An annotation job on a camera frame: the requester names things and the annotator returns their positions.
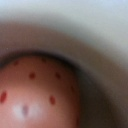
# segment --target egg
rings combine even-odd
[[[77,77],[59,60],[22,56],[0,71],[0,128],[78,128]]]

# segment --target white surface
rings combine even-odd
[[[26,15],[24,20],[31,20],[31,22],[40,22],[40,19],[48,14],[50,18],[45,16],[45,24],[50,22],[51,19],[53,20],[54,16],[56,18],[60,16],[60,18],[63,18],[57,21],[60,26],[63,22],[68,22],[66,19],[74,25],[80,26],[82,29],[78,30],[77,36],[82,39],[85,38],[83,34],[86,32],[85,30],[92,31],[93,34],[107,41],[105,44],[92,42],[90,45],[95,46],[105,54],[113,55],[118,63],[124,62],[124,60],[127,62],[127,0],[1,0],[0,14],[0,20],[3,18],[14,20],[16,17],[21,20]]]

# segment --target white bowl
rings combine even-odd
[[[24,50],[67,58],[80,67],[81,127],[127,128],[127,5],[115,0],[0,1],[0,58]]]

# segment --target red speckle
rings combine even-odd
[[[74,87],[73,87],[73,86],[71,86],[71,91],[72,91],[72,92],[74,92],[74,91],[75,91],[75,89],[74,89]]]
[[[16,61],[14,62],[14,66],[17,66],[18,64],[19,64],[19,61],[16,60]]]
[[[61,79],[61,75],[58,72],[56,72],[55,76],[57,79]]]
[[[31,72],[31,73],[29,74],[29,78],[30,78],[30,79],[35,79],[35,77],[36,77],[36,74],[35,74],[34,72]]]
[[[0,97],[0,103],[4,103],[5,100],[7,98],[7,93],[6,91],[4,91],[2,94],[1,94],[1,97]]]
[[[42,62],[46,63],[46,59],[45,58],[41,58]]]
[[[54,97],[54,96],[50,96],[50,103],[51,103],[52,105],[55,105],[56,100],[55,100],[55,97]]]
[[[76,126],[78,127],[80,124],[79,118],[76,119]]]

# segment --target speckled egg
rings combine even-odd
[[[22,56],[0,71],[0,128],[78,128],[75,72],[46,56]]]

